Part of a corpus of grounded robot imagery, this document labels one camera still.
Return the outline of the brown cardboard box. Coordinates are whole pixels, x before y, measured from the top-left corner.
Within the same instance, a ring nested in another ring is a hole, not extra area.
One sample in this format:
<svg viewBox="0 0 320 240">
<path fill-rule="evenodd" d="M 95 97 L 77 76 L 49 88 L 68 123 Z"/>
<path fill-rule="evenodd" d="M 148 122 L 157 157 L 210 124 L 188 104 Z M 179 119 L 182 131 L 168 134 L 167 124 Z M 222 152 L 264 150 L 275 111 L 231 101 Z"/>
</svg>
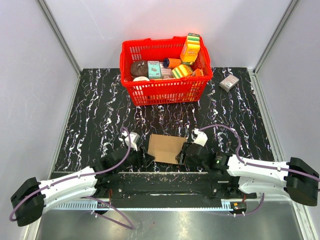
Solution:
<svg viewBox="0 0 320 240">
<path fill-rule="evenodd" d="M 155 157 L 155 162 L 178 165 L 176 157 L 187 140 L 184 137 L 151 134 L 147 153 Z"/>
</svg>

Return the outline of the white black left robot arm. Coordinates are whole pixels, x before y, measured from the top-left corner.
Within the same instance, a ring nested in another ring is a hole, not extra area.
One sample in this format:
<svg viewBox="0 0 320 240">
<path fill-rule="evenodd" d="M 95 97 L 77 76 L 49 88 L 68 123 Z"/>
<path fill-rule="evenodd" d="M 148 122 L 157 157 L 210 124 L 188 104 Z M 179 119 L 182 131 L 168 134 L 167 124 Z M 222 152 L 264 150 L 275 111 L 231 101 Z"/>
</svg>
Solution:
<svg viewBox="0 0 320 240">
<path fill-rule="evenodd" d="M 129 166 L 144 167 L 154 159 L 144 148 L 132 150 L 120 147 L 80 171 L 43 181 L 31 177 L 11 196 L 13 210 L 9 220 L 24 227 L 69 201 L 93 196 L 103 198 L 109 190 L 103 182 L 106 177 Z"/>
</svg>

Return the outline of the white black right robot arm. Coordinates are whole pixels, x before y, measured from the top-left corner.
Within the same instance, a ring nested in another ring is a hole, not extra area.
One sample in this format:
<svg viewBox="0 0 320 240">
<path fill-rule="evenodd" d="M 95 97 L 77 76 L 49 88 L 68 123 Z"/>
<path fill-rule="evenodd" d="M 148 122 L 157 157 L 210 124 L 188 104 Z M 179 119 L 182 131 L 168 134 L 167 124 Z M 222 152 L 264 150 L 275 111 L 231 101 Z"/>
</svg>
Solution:
<svg viewBox="0 0 320 240">
<path fill-rule="evenodd" d="M 269 162 L 238 158 L 226 152 L 210 153 L 202 145 L 184 143 L 175 157 L 180 165 L 201 167 L 219 184 L 225 198 L 277 194 L 310 207 L 318 204 L 319 174 L 300 158 Z"/>
</svg>

